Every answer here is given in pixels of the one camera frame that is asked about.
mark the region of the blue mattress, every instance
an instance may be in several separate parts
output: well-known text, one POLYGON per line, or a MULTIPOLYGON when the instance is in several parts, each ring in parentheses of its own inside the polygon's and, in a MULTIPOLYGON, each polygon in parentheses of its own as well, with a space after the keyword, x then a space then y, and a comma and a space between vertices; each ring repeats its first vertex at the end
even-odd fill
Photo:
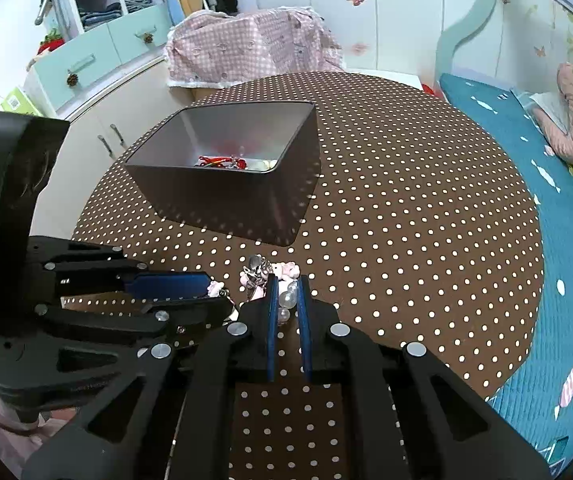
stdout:
POLYGON ((532 350, 487 402, 556 475, 573 458, 573 177, 546 154, 545 138, 510 92, 448 74, 440 84, 449 102, 502 146, 537 204, 545 284, 532 350))

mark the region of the round table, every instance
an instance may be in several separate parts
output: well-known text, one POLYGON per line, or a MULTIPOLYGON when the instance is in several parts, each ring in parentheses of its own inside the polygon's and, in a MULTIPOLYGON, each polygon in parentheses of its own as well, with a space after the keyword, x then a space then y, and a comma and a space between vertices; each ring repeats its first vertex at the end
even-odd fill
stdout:
MULTIPOLYGON (((317 105, 322 173, 291 246, 157 216, 121 163, 155 128, 107 171, 73 238, 122 246, 153 270, 205 270, 238 303, 250 254, 294 261, 343 322, 387 346, 422 341, 492 396, 529 353, 543 281, 537 210, 508 156, 449 104, 372 76, 278 75, 196 105, 258 100, 317 105)), ((77 301, 111 314, 137 308, 77 301)), ((340 388, 305 383, 297 317, 278 337, 276 383, 237 388, 230 476, 347 478, 340 388)))

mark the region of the gingham fabric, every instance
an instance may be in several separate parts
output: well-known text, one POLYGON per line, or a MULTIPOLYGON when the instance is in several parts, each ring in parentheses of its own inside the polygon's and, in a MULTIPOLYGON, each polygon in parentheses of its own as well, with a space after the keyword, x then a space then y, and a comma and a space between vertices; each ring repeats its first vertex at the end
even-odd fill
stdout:
POLYGON ((309 7, 228 16, 199 10, 172 28, 169 86, 227 88, 269 75, 343 72, 342 49, 309 7))

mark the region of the blue rubber strip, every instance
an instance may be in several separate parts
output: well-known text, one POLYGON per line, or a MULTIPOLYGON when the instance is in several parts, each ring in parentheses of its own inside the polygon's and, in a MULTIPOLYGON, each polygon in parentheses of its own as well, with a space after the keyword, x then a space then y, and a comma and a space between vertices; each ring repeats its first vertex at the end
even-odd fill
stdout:
POLYGON ((268 295, 268 329, 266 330, 266 370, 269 382, 276 376, 276 338, 278 337, 278 280, 273 280, 273 288, 268 295))
POLYGON ((204 298, 210 283, 205 272, 150 272, 138 274, 124 289, 136 300, 192 300, 204 298))
POLYGON ((311 330, 309 328, 307 298, 302 280, 297 282, 297 324, 300 329, 300 348, 302 349, 302 366, 305 377, 311 380, 311 330))

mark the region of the mint green drawer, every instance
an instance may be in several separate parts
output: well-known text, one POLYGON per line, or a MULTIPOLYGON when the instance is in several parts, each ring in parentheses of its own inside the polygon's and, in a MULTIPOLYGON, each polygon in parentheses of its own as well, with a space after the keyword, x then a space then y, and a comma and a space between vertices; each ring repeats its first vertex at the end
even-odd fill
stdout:
POLYGON ((73 38, 40 59, 35 70, 44 93, 57 110, 120 64, 105 24, 73 38), (67 84, 71 73, 78 77, 78 83, 73 87, 67 84))
POLYGON ((157 5, 127 14, 107 25, 118 55, 122 63, 126 63, 166 43, 170 19, 164 6, 157 5), (153 36, 151 43, 144 41, 148 34, 153 36))

